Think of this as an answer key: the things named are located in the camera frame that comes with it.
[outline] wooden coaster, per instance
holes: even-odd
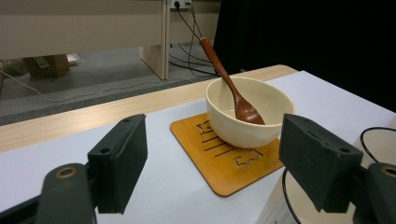
[[[283,166],[279,140],[260,148],[233,147],[212,130],[207,114],[171,123],[171,131],[212,190],[228,197]]]

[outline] power cord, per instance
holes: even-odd
[[[77,95],[73,95],[73,96],[70,96],[70,97],[63,98],[63,99],[53,99],[53,98],[49,98],[48,96],[44,95],[44,94],[41,93],[38,89],[35,89],[35,88],[33,88],[33,87],[30,87],[30,86],[28,86],[28,85],[22,83],[21,81],[17,80],[15,77],[13,77],[12,75],[10,75],[10,74],[4,72],[3,70],[0,70],[0,72],[3,73],[6,77],[9,77],[9,78],[13,79],[14,81],[18,82],[19,84],[21,84],[22,86],[26,87],[27,89],[32,90],[32,91],[35,91],[38,95],[40,95],[40,96],[43,97],[44,99],[46,99],[46,100],[48,100],[48,101],[52,101],[52,102],[63,102],[63,101],[68,101],[68,100],[71,100],[71,99],[74,99],[74,98],[79,98],[79,97],[84,97],[84,96],[92,96],[92,95],[101,94],[101,93],[106,92],[106,91],[115,91],[115,90],[130,89],[130,88],[133,88],[133,87],[136,87],[136,86],[140,86],[140,85],[144,85],[144,84],[149,84],[149,83],[151,83],[151,84],[157,84],[157,83],[169,82],[169,81],[172,81],[172,80],[184,80],[184,81],[189,81],[189,82],[193,83],[193,81],[191,81],[191,80],[184,79],[184,78],[179,78],[179,77],[175,77],[175,78],[169,78],[169,79],[161,80],[161,81],[141,82],[141,83],[137,83],[137,84],[134,84],[134,85],[131,85],[131,86],[110,88],[110,89],[105,89],[105,90],[102,90],[102,91],[97,91],[97,92],[92,92],[92,93],[87,93],[87,94],[77,94]]]
[[[396,129],[392,129],[392,128],[386,128],[386,127],[372,127],[372,128],[368,128],[366,130],[364,130],[361,133],[361,146],[363,147],[364,151],[367,152],[367,154],[370,156],[371,159],[373,159],[373,161],[375,162],[379,162],[376,157],[370,152],[369,148],[367,148],[365,142],[364,142],[364,135],[372,130],[387,130],[387,131],[391,131],[391,132],[396,132]]]
[[[286,189],[286,174],[288,173],[288,169],[285,168],[283,170],[282,174],[282,191],[283,191],[283,196],[285,197],[286,205],[289,208],[289,211],[291,212],[291,215],[293,216],[294,220],[296,221],[297,224],[302,224],[300,219],[297,217],[296,213],[294,212],[293,206],[290,203],[289,195],[288,195],[288,190]]]
[[[186,62],[186,61],[183,61],[183,60],[181,60],[181,59],[179,59],[179,58],[173,56],[172,54],[169,54],[169,56],[170,56],[171,58],[174,58],[174,59],[180,61],[180,62],[188,63],[188,62]],[[201,65],[201,66],[207,66],[207,67],[213,67],[213,66],[210,66],[210,65],[207,65],[207,64],[204,64],[204,63],[192,63],[192,64]]]
[[[187,53],[188,56],[189,56],[188,61],[187,61],[187,62],[184,62],[184,63],[187,63],[187,64],[188,64],[188,67],[186,67],[186,68],[189,68],[189,69],[190,69],[190,72],[191,72],[194,76],[196,76],[196,77],[199,77],[199,76],[197,76],[196,74],[194,74],[194,71],[195,71],[195,72],[201,72],[201,73],[204,73],[204,74],[209,74],[209,75],[211,75],[211,76],[216,76],[216,77],[218,77],[219,75],[218,75],[216,72],[215,72],[215,73],[208,73],[208,72],[203,72],[202,70],[197,70],[197,69],[192,69],[192,68],[191,68],[191,65],[192,65],[192,64],[197,64],[197,63],[192,63],[192,62],[191,62],[191,58],[195,58],[195,59],[197,59],[197,60],[200,60],[200,61],[203,61],[203,62],[207,62],[207,63],[210,63],[210,61],[204,60],[204,59],[199,59],[199,58],[194,57],[194,56],[191,55],[192,43],[193,43],[194,38],[196,37],[198,40],[200,40],[200,37],[202,37],[201,30],[200,30],[199,25],[198,25],[198,22],[197,22],[197,20],[196,20],[196,18],[195,18],[195,10],[194,10],[194,8],[193,8],[193,5],[192,5],[191,3],[186,3],[186,5],[188,5],[189,8],[190,8],[191,15],[192,15],[192,17],[193,17],[193,26],[192,26],[192,28],[191,28],[191,27],[189,26],[189,24],[186,22],[186,20],[183,18],[183,16],[181,15],[181,13],[180,13],[180,3],[179,3],[178,1],[176,1],[174,4],[175,4],[175,7],[176,7],[176,9],[177,9],[178,15],[180,16],[180,18],[184,21],[184,23],[189,27],[189,29],[190,29],[191,32],[192,32],[192,38],[191,38],[191,44],[190,44],[189,52],[187,52],[186,50],[184,50],[184,49],[180,46],[180,44],[178,44],[178,45],[180,46],[180,48],[181,48],[185,53]],[[195,26],[197,27],[197,30],[198,30],[198,33],[199,33],[200,36],[198,36],[198,34],[195,33]],[[180,64],[171,63],[171,62],[169,62],[169,63],[172,64],[172,65],[178,66],[178,67],[185,67],[185,66],[180,65]]]

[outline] cardboard box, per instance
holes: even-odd
[[[32,77],[61,77],[69,70],[66,54],[23,58]]]

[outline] wooden spoon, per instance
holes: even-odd
[[[223,65],[220,62],[218,55],[210,43],[210,40],[207,37],[202,37],[200,40],[201,47],[204,49],[204,52],[212,62],[215,69],[220,73],[222,79],[228,85],[233,94],[233,102],[235,106],[235,117],[239,120],[253,123],[253,124],[265,124],[262,116],[260,116],[259,112],[251,105],[242,95],[239,93],[238,89],[233,84],[228,73],[225,71]]]

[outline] bowl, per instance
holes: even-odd
[[[295,114],[294,102],[280,89],[248,77],[231,77],[233,84],[256,109],[265,125],[235,118],[233,96],[218,78],[206,88],[206,114],[213,131],[226,143],[241,148],[268,145],[280,136],[285,113]]]

